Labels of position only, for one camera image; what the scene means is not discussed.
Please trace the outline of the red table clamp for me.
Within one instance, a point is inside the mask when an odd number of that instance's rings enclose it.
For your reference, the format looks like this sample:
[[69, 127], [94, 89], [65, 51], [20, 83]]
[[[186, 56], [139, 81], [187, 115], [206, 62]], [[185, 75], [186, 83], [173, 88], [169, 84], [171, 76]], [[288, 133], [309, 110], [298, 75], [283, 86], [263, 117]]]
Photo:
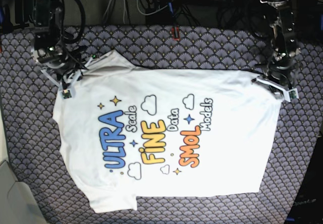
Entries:
[[180, 40], [180, 30], [178, 26], [173, 26], [171, 29], [171, 33], [172, 33], [172, 38], [175, 41]]

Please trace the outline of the white printed T-shirt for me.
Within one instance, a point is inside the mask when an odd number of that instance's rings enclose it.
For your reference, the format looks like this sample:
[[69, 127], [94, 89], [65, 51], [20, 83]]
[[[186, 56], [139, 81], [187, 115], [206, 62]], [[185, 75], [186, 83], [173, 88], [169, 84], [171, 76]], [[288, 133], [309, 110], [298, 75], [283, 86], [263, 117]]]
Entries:
[[111, 51], [53, 108], [68, 173], [96, 213], [137, 197], [256, 193], [282, 98], [237, 70], [149, 70]]

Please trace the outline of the patterned grey tablecloth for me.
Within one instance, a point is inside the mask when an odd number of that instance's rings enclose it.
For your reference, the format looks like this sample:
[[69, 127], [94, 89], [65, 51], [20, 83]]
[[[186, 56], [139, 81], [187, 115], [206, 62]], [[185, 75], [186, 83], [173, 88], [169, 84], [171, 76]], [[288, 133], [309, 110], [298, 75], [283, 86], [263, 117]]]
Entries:
[[[93, 26], [84, 57], [117, 50], [152, 68], [254, 69], [270, 49], [245, 31], [166, 26]], [[31, 56], [33, 32], [1, 37], [1, 106], [12, 170], [26, 183], [48, 223], [283, 223], [300, 207], [306, 223], [322, 223], [317, 197], [296, 201], [322, 125], [322, 46], [299, 43], [299, 100], [284, 103], [260, 191], [212, 198], [138, 198], [138, 209], [96, 214], [59, 153], [52, 110], [56, 88]]]

